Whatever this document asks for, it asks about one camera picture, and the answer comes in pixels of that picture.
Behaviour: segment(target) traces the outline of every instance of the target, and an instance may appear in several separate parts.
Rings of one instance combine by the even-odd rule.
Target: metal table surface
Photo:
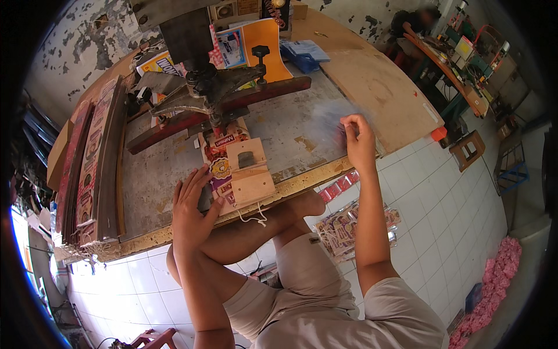
[[[302,76],[294,66],[287,67],[294,76]],[[308,74],[310,89],[250,105],[244,120],[252,138],[260,137],[267,164],[275,184],[347,154],[333,140],[321,140],[324,120],[312,116],[315,106],[338,99],[347,103],[337,86],[320,70]],[[130,122],[124,143],[150,127],[146,113]],[[176,182],[194,167],[203,164],[201,150],[195,149],[194,137],[181,131],[144,151],[123,154],[123,205],[126,234],[130,240],[168,226],[172,218],[172,195]],[[200,200],[200,209],[209,207],[209,195]]]

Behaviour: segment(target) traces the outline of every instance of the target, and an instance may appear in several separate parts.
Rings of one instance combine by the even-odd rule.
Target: workbench
[[[455,120],[459,118],[467,109],[470,107],[473,113],[479,117],[481,116],[481,112],[475,105],[474,101],[471,101],[465,92],[465,85],[455,76],[451,68],[448,66],[447,63],[444,63],[440,60],[438,55],[436,54],[436,49],[432,48],[428,43],[424,42],[423,45],[420,45],[416,42],[413,37],[407,33],[403,33],[404,37],[411,41],[416,47],[418,47],[424,54],[427,56],[425,58],[425,62],[419,68],[416,73],[416,77],[412,77],[413,81],[418,80],[418,76],[426,67],[425,63],[428,63],[429,60],[433,61],[444,73],[444,75],[451,81],[455,89],[459,92],[454,98],[451,99],[448,106],[440,113],[440,116],[446,120]]]
[[[317,36],[319,32],[326,36]],[[308,9],[305,20],[294,20],[292,40],[313,40],[331,58],[322,70],[309,76],[308,90],[284,95],[249,106],[244,117],[251,137],[260,137],[277,193],[260,201],[271,207],[306,190],[326,183],[351,170],[346,149],[321,139],[316,130],[323,126],[314,108],[327,102],[347,99],[371,118],[378,140],[377,156],[383,157],[428,135],[442,126],[443,120],[414,83],[393,62],[366,40],[335,20]],[[81,100],[94,100],[100,86],[111,77],[126,76],[134,52],[110,68]],[[294,76],[302,75],[287,65]],[[150,114],[140,116],[126,126],[127,143],[150,127]],[[111,243],[111,251],[120,257],[165,245],[172,241],[170,229],[172,195],[176,182],[203,163],[200,149],[186,131],[179,132],[136,155],[122,152],[122,207],[126,233],[120,243]],[[209,207],[208,195],[202,196],[200,208]],[[240,210],[250,215],[253,204]],[[238,219],[238,212],[220,216],[217,225]]]

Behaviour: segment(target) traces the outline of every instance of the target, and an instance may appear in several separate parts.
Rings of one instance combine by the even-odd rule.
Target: person
[[[428,37],[426,33],[434,28],[440,17],[440,11],[432,4],[423,6],[414,12],[401,10],[393,16],[393,20],[391,21],[391,34],[397,38],[397,44],[401,47],[403,52],[415,60],[409,76],[412,77],[416,74],[426,55],[416,47],[415,44],[404,37],[403,34],[409,34],[419,45],[425,46],[424,42],[417,34]],[[430,41],[436,41],[432,37],[428,38]]]
[[[360,212],[365,212],[358,216],[355,241],[364,320],[358,320],[349,282],[302,219],[324,213],[321,196],[309,190],[276,205],[265,212],[265,227],[237,221],[213,229],[221,200],[205,217],[197,209],[202,187],[211,178],[204,165],[176,185],[173,244],[167,254],[169,272],[184,290],[195,348],[234,348],[231,327],[252,341],[253,349],[448,347],[440,318],[392,266],[374,134],[361,115],[340,121],[349,160],[360,175]],[[269,239],[283,289],[224,266],[243,260]]]

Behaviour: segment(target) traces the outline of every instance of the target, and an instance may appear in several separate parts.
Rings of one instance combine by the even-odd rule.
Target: pink shredded paper
[[[487,260],[484,268],[483,299],[473,312],[463,317],[450,337],[449,349],[461,349],[469,341],[469,336],[492,320],[492,314],[506,297],[509,280],[516,274],[521,256],[521,246],[516,238],[505,237],[495,259]]]

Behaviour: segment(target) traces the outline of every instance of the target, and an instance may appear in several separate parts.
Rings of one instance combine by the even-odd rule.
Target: white tiled floor
[[[382,197],[402,216],[397,246],[391,249],[393,265],[446,324],[464,306],[473,285],[481,281],[486,259],[496,255],[507,232],[502,200],[490,175],[498,146],[494,126],[470,115],[465,118],[470,130],[479,128],[487,149],[463,173],[449,152],[429,137],[377,161]],[[323,217],[356,199],[359,189],[353,186],[330,202]],[[320,218],[307,217],[306,222],[312,226]],[[177,347],[193,348],[194,330],[184,296],[166,268],[167,249],[111,262],[106,270],[98,266],[95,275],[85,262],[74,264],[69,296],[95,345],[106,337],[130,343],[145,329],[174,327]],[[267,243],[228,267],[246,273],[259,261],[266,265],[274,260],[275,248]],[[340,269],[352,284],[363,317],[355,265],[345,262]],[[235,337],[237,343],[249,346],[239,334]]]

